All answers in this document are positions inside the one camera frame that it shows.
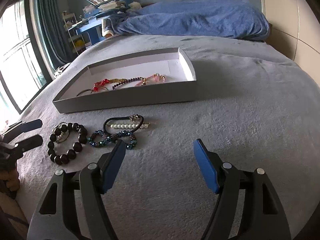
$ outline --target black bead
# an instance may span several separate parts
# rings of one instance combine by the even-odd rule
[[[56,154],[51,154],[50,155],[50,160],[54,163],[54,158],[55,158],[55,156],[57,156]]]
[[[56,155],[56,156],[54,157],[54,162],[55,162],[56,164],[58,164],[58,165],[61,165],[62,162],[61,162],[61,160],[60,160],[60,156]]]
[[[68,164],[69,163],[69,158],[66,154],[62,154],[60,156],[60,161],[63,163],[63,164]]]
[[[72,125],[73,131],[76,132],[76,131],[78,130],[78,128],[79,128],[79,124],[75,122],[75,123]]]
[[[81,144],[86,144],[87,143],[87,136],[85,136],[84,134],[80,134],[79,137],[78,137],[78,141],[79,143]]]
[[[50,141],[55,142],[57,140],[57,136],[55,134],[50,135]]]
[[[71,131],[72,131],[72,123],[71,123],[71,122],[70,122],[70,123],[68,123],[67,128],[68,128],[69,132],[71,132]]]
[[[68,131],[68,127],[67,127],[65,124],[63,124],[63,125],[60,127],[60,129],[61,129],[62,132]]]
[[[67,156],[70,160],[73,160],[76,158],[77,154],[73,149],[67,150]]]
[[[88,131],[86,128],[84,127],[81,127],[79,130],[78,130],[79,134],[83,134],[84,136],[87,136],[88,135]]]
[[[61,135],[61,130],[60,130],[60,128],[54,129],[54,134],[55,134],[56,136]]]
[[[54,142],[50,141],[48,142],[48,148],[53,149],[54,148]]]
[[[55,150],[54,149],[48,149],[48,155],[50,156],[51,154],[55,154]]]
[[[82,145],[79,142],[75,142],[72,147],[77,153],[82,151]]]

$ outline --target metal screw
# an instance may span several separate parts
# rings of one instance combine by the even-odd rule
[[[232,165],[231,163],[223,163],[222,165],[225,169],[231,169]]]
[[[88,165],[88,169],[89,169],[89,170],[94,170],[96,167],[97,167],[97,164],[96,164],[96,163],[90,163],[90,164]]]
[[[257,168],[257,173],[260,174],[260,175],[264,174],[264,169]]]
[[[60,175],[63,174],[63,170],[56,170],[55,174],[56,174],[57,176],[60,176]]]

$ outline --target jewelry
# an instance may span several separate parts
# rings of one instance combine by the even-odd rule
[[[148,79],[150,79],[150,78],[153,78],[155,82],[160,82],[161,79],[162,79],[162,83],[165,82],[165,76],[160,75],[160,74],[158,74],[158,73],[155,73],[155,74],[153,74],[152,76],[147,77],[147,78],[145,79],[145,82],[147,83]],[[143,83],[140,81],[140,82],[139,82],[138,84],[136,84],[135,86],[137,87],[137,86],[140,86],[141,84],[143,84]]]
[[[96,138],[97,135],[101,135],[103,137],[103,140],[99,142],[95,142],[94,139]],[[116,143],[119,137],[125,137],[125,136],[129,136],[129,139],[130,139],[130,143],[127,144],[127,149],[132,149],[133,147],[135,147],[135,145],[137,144],[136,137],[132,132],[128,132],[128,131],[121,131],[120,133],[117,133],[117,134],[107,135],[103,131],[98,130],[93,132],[90,135],[90,137],[88,138],[88,141],[92,147],[104,147],[110,142]]]
[[[72,146],[73,149],[67,150],[67,154],[57,155],[54,150],[54,143],[64,142],[71,131],[77,131],[79,133],[78,142],[75,142]],[[76,152],[82,151],[82,144],[87,143],[87,130],[83,125],[78,123],[66,123],[61,122],[52,130],[50,135],[50,141],[48,142],[48,155],[50,160],[58,165],[68,164],[69,160],[76,158]]]
[[[113,128],[113,129],[131,129],[131,128],[136,128],[136,124],[135,123],[115,123],[115,124],[107,124],[108,126],[110,126],[110,128]],[[143,129],[143,128],[148,128],[150,125],[149,122],[145,122],[141,125],[140,129]]]
[[[124,82],[124,81],[127,81],[127,79],[125,78],[114,78],[114,79],[104,79],[102,81],[99,81],[99,82],[96,82],[94,85],[93,85],[93,88],[92,89],[85,89],[85,90],[82,90],[80,93],[78,93],[76,95],[76,97],[78,97],[79,95],[85,93],[85,92],[88,92],[88,91],[91,91],[92,92],[98,92],[100,89],[103,89],[103,90],[108,90],[108,88],[105,87],[106,84],[113,84],[113,83],[119,83],[119,82]]]
[[[125,78],[114,78],[114,79],[104,79],[100,82],[97,82],[93,85],[92,91],[93,92],[97,92],[99,89],[106,89],[108,90],[105,85],[106,84],[113,84],[113,83],[119,83],[119,82],[124,82],[124,81],[128,81]]]
[[[133,122],[139,121],[140,119],[141,121],[131,131],[124,130],[119,133],[110,134],[106,129],[107,123],[110,122],[111,120],[129,120],[129,119]],[[107,145],[110,142],[116,143],[120,137],[128,136],[130,139],[130,143],[127,144],[127,149],[131,150],[137,144],[136,137],[133,133],[141,127],[141,125],[143,124],[143,121],[144,121],[143,116],[138,114],[133,114],[131,116],[126,116],[126,117],[109,118],[103,124],[103,131],[98,130],[95,133],[92,133],[90,135],[90,137],[88,138],[89,144],[93,147],[102,147]],[[96,138],[97,135],[101,135],[104,139],[100,142],[94,142],[93,140]]]
[[[121,81],[117,84],[115,84],[113,87],[112,87],[112,90],[115,90],[116,87],[120,86],[120,85],[123,85],[123,84],[127,84],[127,83],[130,83],[130,82],[135,82],[135,81],[139,81],[141,80],[142,81],[142,85],[146,85],[146,78],[143,78],[143,77],[138,77],[138,78],[131,78],[131,79],[128,79],[127,81]]]

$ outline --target curtain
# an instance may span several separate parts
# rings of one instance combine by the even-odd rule
[[[74,57],[59,13],[57,0],[34,0],[35,18],[40,41],[52,68],[72,62]]]

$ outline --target gray bedspread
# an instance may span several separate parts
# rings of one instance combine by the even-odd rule
[[[73,114],[59,114],[52,104],[60,89],[87,64],[168,47],[182,48],[191,59],[198,101]],[[46,153],[53,126],[78,122],[90,133],[102,129],[107,118],[135,113],[151,122],[150,128],[136,132],[138,147],[127,151],[113,188],[103,196],[120,240],[200,239],[216,197],[207,189],[193,155],[192,143],[197,138],[239,169],[265,169],[284,206],[292,236],[319,202],[319,87],[293,61],[262,42],[202,36],[115,36],[82,53],[21,116],[25,121],[43,121],[37,132],[44,144],[18,161],[21,189],[17,201],[28,221],[58,169]],[[70,137],[59,145],[58,153],[71,148],[76,134]],[[85,145],[63,168],[80,170],[110,150]],[[89,236],[79,194],[77,205],[82,232]],[[237,213],[232,235],[240,218]]]

